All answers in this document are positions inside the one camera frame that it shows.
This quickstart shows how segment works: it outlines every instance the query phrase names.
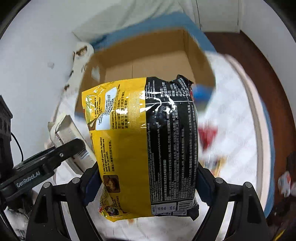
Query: yellow noodle package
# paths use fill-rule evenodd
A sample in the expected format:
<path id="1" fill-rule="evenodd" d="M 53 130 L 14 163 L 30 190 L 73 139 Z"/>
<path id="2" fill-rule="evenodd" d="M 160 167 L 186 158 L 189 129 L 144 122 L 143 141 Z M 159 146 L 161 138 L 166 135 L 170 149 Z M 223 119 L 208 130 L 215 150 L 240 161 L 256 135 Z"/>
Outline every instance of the yellow noodle package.
<path id="1" fill-rule="evenodd" d="M 193 217 L 197 123 L 191 81 L 156 77 L 104 83 L 82 104 L 104 190 L 99 212 L 111 221 Z"/>

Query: open cardboard box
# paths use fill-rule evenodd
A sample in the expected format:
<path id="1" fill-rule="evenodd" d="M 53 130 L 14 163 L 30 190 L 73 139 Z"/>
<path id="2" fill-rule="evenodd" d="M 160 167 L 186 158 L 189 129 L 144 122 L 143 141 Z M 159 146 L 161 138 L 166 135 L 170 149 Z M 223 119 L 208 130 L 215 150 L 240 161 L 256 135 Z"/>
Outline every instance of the open cardboard box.
<path id="1" fill-rule="evenodd" d="M 99 81 L 92 77 L 97 69 Z M 151 76 L 170 81 L 178 74 L 196 84 L 215 87 L 206 56 L 185 30 L 164 30 L 124 40 L 91 57 L 80 85 L 75 113 L 83 116 L 81 92 L 99 84 Z"/>

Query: white cloth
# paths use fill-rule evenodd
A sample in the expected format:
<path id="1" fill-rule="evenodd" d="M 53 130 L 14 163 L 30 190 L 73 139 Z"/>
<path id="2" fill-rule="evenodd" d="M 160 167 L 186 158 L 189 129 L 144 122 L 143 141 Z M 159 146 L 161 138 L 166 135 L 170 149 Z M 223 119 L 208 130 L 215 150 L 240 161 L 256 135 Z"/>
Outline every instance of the white cloth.
<path id="1" fill-rule="evenodd" d="M 25 215 L 11 211 L 8 208 L 4 210 L 4 213 L 16 235 L 25 238 L 29 219 Z"/>
<path id="2" fill-rule="evenodd" d="M 81 41 L 91 42 L 103 34 L 172 12 L 183 12 L 177 0 L 119 1 L 75 28 L 73 33 Z"/>

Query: white door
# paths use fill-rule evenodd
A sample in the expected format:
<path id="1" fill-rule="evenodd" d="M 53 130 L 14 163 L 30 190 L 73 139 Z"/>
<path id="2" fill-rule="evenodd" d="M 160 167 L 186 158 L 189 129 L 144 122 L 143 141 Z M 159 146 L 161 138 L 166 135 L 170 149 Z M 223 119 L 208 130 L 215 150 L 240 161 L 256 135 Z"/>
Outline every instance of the white door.
<path id="1" fill-rule="evenodd" d="M 206 32 L 238 32 L 239 0 L 196 0 L 200 27 Z"/>

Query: blue fabric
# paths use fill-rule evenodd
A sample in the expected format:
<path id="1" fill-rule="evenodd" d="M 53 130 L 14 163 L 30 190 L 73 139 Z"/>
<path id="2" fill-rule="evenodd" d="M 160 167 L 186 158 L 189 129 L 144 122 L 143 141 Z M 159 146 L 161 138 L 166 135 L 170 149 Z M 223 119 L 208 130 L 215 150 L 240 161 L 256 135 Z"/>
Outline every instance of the blue fabric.
<path id="1" fill-rule="evenodd" d="M 141 23 L 106 34 L 99 39 L 94 39 L 91 42 L 91 45 L 95 50 L 98 50 L 140 34 L 172 28 L 183 28 L 187 30 L 187 32 L 189 32 L 190 35 L 198 41 L 201 49 L 204 51 L 207 50 L 216 52 L 214 46 L 204 35 L 204 33 L 197 28 L 195 23 L 192 22 L 192 20 L 186 14 L 180 12 L 174 12 L 168 15 L 151 18 Z"/>
<path id="2" fill-rule="evenodd" d="M 269 142 L 270 142 L 270 156 L 271 156 L 271 159 L 270 159 L 270 184 L 269 184 L 267 202 L 266 202 L 266 206 L 265 206 L 265 209 L 264 209 L 264 215 L 265 215 L 265 217 L 267 217 L 270 214 L 271 209 L 272 209 L 272 207 L 274 205 L 274 191 L 275 191 L 274 163 L 275 163 L 275 159 L 276 159 L 276 151 L 275 151 L 275 148 L 274 148 L 274 135 L 273 135 L 273 132 L 272 132 L 270 117 L 269 117 L 267 108 L 265 106 L 265 103 L 263 102 L 262 99 L 261 99 L 261 103 L 262 103 L 263 112 L 264 112 L 266 122 L 267 122 L 267 127 L 268 127 Z"/>
<path id="3" fill-rule="evenodd" d="M 196 102 L 208 101 L 211 98 L 212 88 L 199 84 L 193 84 L 191 88 Z"/>

